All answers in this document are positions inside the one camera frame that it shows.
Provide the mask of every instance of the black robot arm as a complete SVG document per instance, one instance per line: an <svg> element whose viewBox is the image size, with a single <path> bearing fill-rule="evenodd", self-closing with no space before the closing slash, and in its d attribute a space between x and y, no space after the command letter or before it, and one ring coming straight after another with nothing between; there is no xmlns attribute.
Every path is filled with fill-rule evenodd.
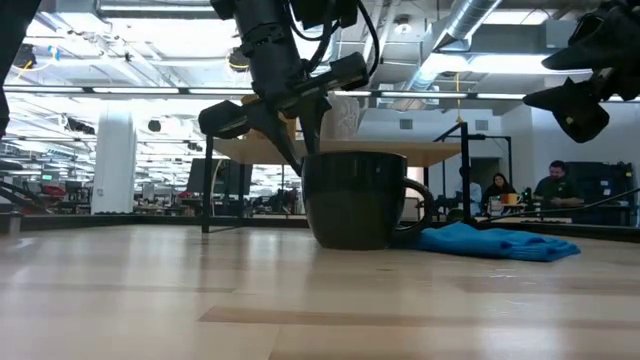
<svg viewBox="0 0 640 360"><path fill-rule="evenodd" d="M307 153L319 150L322 118L331 109L327 91L365 86L370 73L359 53L331 62L330 71L317 77L311 73L322 61L338 24L355 24L358 8L368 18L366 9L360 0L211 0L211 4L221 19L235 19L242 39L240 51L249 59L251 86L257 96L242 106L224 101L203 110L200 130L209 136L234 138L255 129L300 174L302 165L281 118L300 119ZM319 45L310 60L298 53L291 11L305 28L323 25L322 36L312 39ZM376 36L375 28L370 31Z"/></svg>
<svg viewBox="0 0 640 360"><path fill-rule="evenodd" d="M587 81L527 95L524 103L549 110L564 132L584 143L608 124L609 114L600 101L618 94L623 101L640 94L640 0L604 1L584 15L566 49L542 64L551 70L592 69Z"/></svg>

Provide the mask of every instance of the blue cloth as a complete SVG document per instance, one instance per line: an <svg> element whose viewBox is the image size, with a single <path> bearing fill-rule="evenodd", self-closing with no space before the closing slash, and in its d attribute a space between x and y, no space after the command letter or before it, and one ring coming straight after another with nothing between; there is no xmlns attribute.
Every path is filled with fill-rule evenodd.
<svg viewBox="0 0 640 360"><path fill-rule="evenodd" d="M462 256L540 262L580 254L578 246L568 241L525 231L477 230L463 223L426 229L419 238L402 247Z"/></svg>

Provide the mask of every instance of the cable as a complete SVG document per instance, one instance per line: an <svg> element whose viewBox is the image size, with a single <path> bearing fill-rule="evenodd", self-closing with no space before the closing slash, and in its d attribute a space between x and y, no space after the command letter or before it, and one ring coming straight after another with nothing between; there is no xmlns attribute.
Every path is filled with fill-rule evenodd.
<svg viewBox="0 0 640 360"><path fill-rule="evenodd" d="M332 34L335 33L338 30L339 27L340 27L340 23L339 22L336 22L335 24L333 24L333 27L331 28L331 33ZM309 37L309 36L303 34L300 31L300 29L298 29L298 27L293 22L293 20L291 21L291 30L293 30L293 32L296 33L296 35L298 35L298 37L300 37L303 40L307 40L307 41L320 41L320 40L322 40L322 35L320 35L318 37Z"/></svg>
<svg viewBox="0 0 640 360"><path fill-rule="evenodd" d="M584 206L581 206L581 207L578 207L578 208L551 209L551 210L541 210L541 211L526 211L526 212L517 213L517 214L510 214L510 215L504 215L504 216L498 216L498 217L494 217L494 218L489 218L489 219L486 219L486 220L482 220L480 222L492 222L492 221L496 221L496 220L500 220L500 219L521 217L521 216L526 216L526 215L544 215L544 214L557 214L557 213L584 211L584 210L588 210L588 209L591 209L591 208L594 208L594 207L598 207L598 206L600 206L602 204L608 203L609 201L613 201L613 200L616 200L616 199L623 198L625 196L629 196L631 194L635 194L637 192L640 192L640 188L635 188L633 190L625 191L622 194L618 194L618 195L606 198L604 200L596 201L593 204L584 205Z"/></svg>
<svg viewBox="0 0 640 360"><path fill-rule="evenodd" d="M529 18L529 16L533 15L536 11L542 11L543 13L545 13L547 15L547 19L551 19L551 14L549 14L549 12L543 8L535 8L533 10L531 10L527 16L524 17L524 19L522 19L522 21L520 21L520 25L524 24L524 22Z"/></svg>
<svg viewBox="0 0 640 360"><path fill-rule="evenodd" d="M316 49L316 52L313 54L311 59L309 60L307 71L312 73L320 62L322 62L322 58L324 58L324 54L327 52L329 48L329 42L331 42L331 34L332 34L332 26L331 26L331 14L333 13L333 9L335 6L334 0L329 0L327 2L327 8L324 13L324 25L322 28L322 36L320 39L320 45Z"/></svg>
<svg viewBox="0 0 640 360"><path fill-rule="evenodd" d="M369 16L369 13L367 12L367 8L362 3L362 0L358 0L358 9L360 9L360 12L362 13L362 17L364 18L364 22L367 23L369 34L373 38L374 58L373 58L373 65L369 70L369 77L371 77L373 76L373 74L376 73L376 70L378 70L378 64L380 63L380 39L378 39L378 32L376 31L376 27L375 25L373 25L373 21L371 21L371 16Z"/></svg>

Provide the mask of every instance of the air duct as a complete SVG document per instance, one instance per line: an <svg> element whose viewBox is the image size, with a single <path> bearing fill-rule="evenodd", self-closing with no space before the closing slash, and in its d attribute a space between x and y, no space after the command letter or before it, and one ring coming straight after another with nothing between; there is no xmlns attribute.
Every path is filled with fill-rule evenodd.
<svg viewBox="0 0 640 360"><path fill-rule="evenodd" d="M447 26L433 49L439 50L457 41L467 40L501 2L502 0L456 0L447 17Z"/></svg>
<svg viewBox="0 0 640 360"><path fill-rule="evenodd" d="M451 13L446 18L430 24L424 39L427 49L423 64L404 84L402 90L426 91L433 86L439 72L430 69L427 61L434 50L447 46L456 46L457 50L468 50L470 37L478 30L489 14L500 5L502 0L456 0L451 6ZM396 101L392 108L407 110L410 99Z"/></svg>

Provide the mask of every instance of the pillar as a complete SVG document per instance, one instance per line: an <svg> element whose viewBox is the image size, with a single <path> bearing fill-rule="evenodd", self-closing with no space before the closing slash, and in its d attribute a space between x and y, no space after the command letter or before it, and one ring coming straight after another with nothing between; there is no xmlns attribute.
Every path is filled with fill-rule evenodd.
<svg viewBox="0 0 640 360"><path fill-rule="evenodd" d="M136 127L126 102L100 113L91 213L131 213L136 175Z"/></svg>

